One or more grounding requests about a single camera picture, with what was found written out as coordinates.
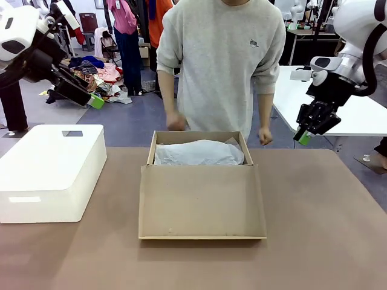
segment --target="pile of clothes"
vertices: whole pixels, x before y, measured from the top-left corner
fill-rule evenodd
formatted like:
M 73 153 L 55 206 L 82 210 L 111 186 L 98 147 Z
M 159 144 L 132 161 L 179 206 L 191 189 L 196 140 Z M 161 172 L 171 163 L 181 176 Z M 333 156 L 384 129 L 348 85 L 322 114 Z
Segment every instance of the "pile of clothes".
M 94 56 L 73 57 L 70 71 L 88 82 L 87 91 L 106 102 L 129 104 L 128 90 L 123 84 L 123 71 L 113 63 L 106 63 Z

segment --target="cardboard box lid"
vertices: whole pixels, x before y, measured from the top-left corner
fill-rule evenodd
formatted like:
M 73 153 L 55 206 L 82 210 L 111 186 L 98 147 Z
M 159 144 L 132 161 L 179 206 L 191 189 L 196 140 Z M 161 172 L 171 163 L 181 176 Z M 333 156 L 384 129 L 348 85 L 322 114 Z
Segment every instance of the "cardboard box lid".
M 265 239 L 255 166 L 144 166 L 140 239 Z

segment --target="white table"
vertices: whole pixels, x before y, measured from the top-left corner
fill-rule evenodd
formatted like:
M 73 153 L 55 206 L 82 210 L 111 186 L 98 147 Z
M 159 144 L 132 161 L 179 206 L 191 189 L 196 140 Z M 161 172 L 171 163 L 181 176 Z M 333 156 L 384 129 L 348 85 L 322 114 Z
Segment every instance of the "white table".
M 297 116 L 302 104 L 310 104 L 313 98 L 306 95 L 311 81 L 301 82 L 291 80 L 290 74 L 301 66 L 282 66 L 276 84 L 274 107 L 278 114 L 296 132 L 298 130 Z M 338 137 L 335 152 L 340 152 L 343 141 L 348 136 L 387 136 L 387 109 L 369 97 L 352 96 L 344 107 L 337 111 L 342 121 L 329 130 L 325 136 Z

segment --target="sweatshirt logo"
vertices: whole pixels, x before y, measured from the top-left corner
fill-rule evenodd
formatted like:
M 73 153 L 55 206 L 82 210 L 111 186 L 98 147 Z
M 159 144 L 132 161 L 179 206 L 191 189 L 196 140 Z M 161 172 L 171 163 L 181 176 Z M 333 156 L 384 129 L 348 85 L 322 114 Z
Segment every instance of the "sweatshirt logo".
M 250 39 L 250 46 L 251 47 L 259 47 L 258 43 L 254 39 Z

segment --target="gray sweatshirt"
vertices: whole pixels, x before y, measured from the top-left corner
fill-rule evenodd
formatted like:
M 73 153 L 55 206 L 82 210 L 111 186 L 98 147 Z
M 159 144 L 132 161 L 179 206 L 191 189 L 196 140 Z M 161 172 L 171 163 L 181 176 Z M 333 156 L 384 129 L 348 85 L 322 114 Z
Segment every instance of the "gray sweatshirt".
M 190 129 L 241 131 L 247 138 L 252 83 L 258 94 L 275 91 L 285 44 L 281 12 L 268 0 L 234 7 L 222 0 L 181 0 L 163 25 L 157 70 L 173 74 L 182 61 L 178 110 Z

